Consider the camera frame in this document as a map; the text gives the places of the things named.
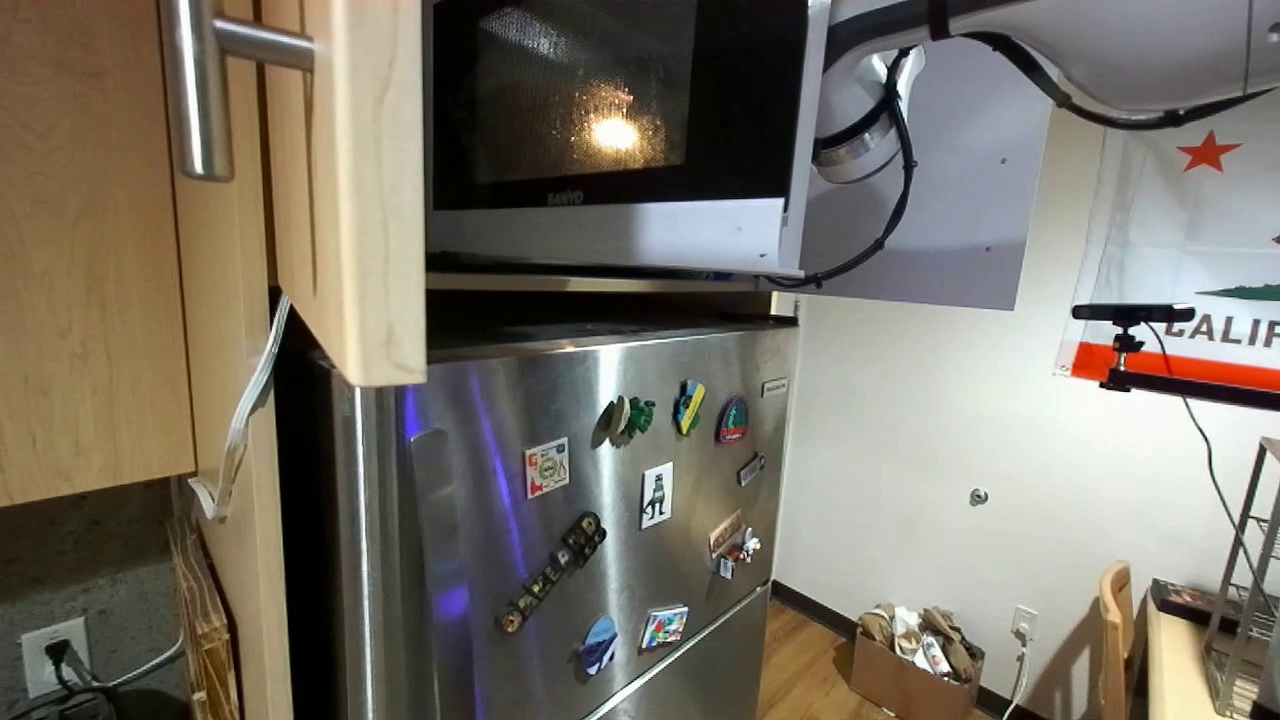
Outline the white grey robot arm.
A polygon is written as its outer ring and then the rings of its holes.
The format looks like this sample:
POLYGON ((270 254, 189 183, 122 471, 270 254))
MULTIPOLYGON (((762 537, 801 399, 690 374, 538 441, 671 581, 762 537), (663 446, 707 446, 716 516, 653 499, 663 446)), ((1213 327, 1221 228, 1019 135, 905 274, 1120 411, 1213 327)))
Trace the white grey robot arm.
POLYGON ((884 0, 879 7, 831 3, 811 166, 828 183, 884 171, 905 139, 898 124, 927 66, 923 43, 944 41, 962 17, 1004 0, 884 0))

